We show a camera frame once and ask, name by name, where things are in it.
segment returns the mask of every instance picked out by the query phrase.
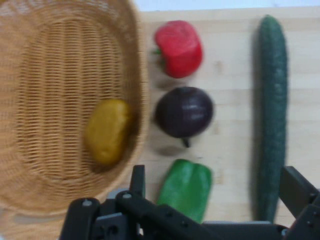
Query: white wall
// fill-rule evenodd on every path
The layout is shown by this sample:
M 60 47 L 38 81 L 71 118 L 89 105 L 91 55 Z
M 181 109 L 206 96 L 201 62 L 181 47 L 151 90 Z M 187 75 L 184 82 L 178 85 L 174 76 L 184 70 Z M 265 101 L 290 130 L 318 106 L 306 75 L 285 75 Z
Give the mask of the white wall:
M 320 0 L 134 0 L 141 11 L 320 6 Z

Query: wicker basket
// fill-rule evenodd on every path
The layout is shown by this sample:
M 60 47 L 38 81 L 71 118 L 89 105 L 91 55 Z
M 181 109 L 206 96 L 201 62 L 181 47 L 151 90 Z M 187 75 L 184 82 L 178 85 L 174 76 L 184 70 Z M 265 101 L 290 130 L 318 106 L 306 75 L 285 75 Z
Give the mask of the wicker basket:
M 129 0 L 8 0 L 0 8 L 0 206 L 31 216 L 103 200 L 128 174 L 148 129 L 141 23 Z M 83 130 L 102 99 L 136 115 L 123 160 L 101 169 Z

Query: pepper stem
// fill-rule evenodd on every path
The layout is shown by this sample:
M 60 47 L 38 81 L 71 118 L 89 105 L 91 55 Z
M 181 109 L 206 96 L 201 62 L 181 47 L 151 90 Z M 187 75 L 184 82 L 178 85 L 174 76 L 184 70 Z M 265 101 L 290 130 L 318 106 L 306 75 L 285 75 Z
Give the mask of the pepper stem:
M 157 48 L 154 52 L 154 54 L 162 55 L 161 49 Z
M 182 143 L 186 148 L 190 148 L 189 138 L 182 138 Z

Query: yellow potato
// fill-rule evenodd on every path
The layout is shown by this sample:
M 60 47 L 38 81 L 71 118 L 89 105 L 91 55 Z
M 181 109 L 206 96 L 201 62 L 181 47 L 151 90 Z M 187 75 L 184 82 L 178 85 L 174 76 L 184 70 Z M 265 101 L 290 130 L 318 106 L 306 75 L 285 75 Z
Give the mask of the yellow potato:
M 125 151 L 133 114 L 121 99 L 101 101 L 92 113 L 85 129 L 85 144 L 100 164 L 113 165 Z

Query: toy vegetable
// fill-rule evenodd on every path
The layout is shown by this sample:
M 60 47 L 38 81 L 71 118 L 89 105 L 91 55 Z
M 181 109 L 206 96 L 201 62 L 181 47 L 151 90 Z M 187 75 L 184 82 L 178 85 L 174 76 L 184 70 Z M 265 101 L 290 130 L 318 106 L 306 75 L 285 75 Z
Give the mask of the toy vegetable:
M 93 158 L 111 166 L 121 160 L 132 123 L 130 106 L 121 99 L 100 102 L 85 129 L 85 143 Z
M 176 79 L 194 73 L 203 59 L 203 50 L 194 27 L 186 21 L 169 21 L 155 33 L 165 61 L 165 72 Z
M 259 163 L 258 220 L 273 223 L 286 161 L 288 57 L 280 23 L 266 16 L 259 27 L 262 78 L 262 159 Z
M 212 172 L 209 168 L 185 159 L 178 159 L 167 174 L 157 204 L 167 204 L 201 223 L 211 185 Z
M 168 135 L 183 140 L 202 133 L 210 124 L 214 106 L 210 97 L 196 87 L 177 87 L 165 94 L 156 106 L 155 120 Z

